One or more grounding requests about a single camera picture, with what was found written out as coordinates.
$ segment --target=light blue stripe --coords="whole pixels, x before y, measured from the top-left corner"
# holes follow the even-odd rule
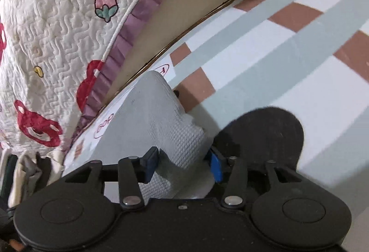
[[[169,82],[169,85],[172,88],[177,86],[183,79],[211,60],[234,41],[293,1],[265,0],[239,17],[176,65],[176,77]]]
[[[353,218],[369,206],[369,108],[300,172],[341,198]]]
[[[369,18],[366,1],[340,1],[190,114],[214,136],[242,114],[269,105],[321,65],[365,23]]]

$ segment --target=white quilted blanket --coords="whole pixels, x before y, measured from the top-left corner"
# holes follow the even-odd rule
[[[3,145],[31,156],[69,148],[86,80],[137,1],[0,0]]]

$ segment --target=purple ruffled trim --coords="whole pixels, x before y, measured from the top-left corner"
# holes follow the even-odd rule
[[[135,38],[140,34],[142,28],[150,20],[162,1],[138,0],[128,15],[92,87],[73,138],[80,134],[81,130],[96,117],[102,107],[104,97],[120,72],[126,56],[132,49]]]

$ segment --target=gray fabric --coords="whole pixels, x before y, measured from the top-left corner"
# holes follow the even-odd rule
[[[186,114],[165,79],[146,72],[127,96],[97,144],[91,159],[117,163],[127,156],[143,156],[152,146],[165,151],[149,184],[140,184],[145,201],[172,198],[202,164],[213,139]],[[109,186],[105,195],[117,194]]]
[[[23,165],[23,171],[25,171],[25,178],[22,186],[22,201],[24,201],[32,196],[35,191],[36,183],[42,175],[42,171],[28,155],[24,155],[20,163]]]

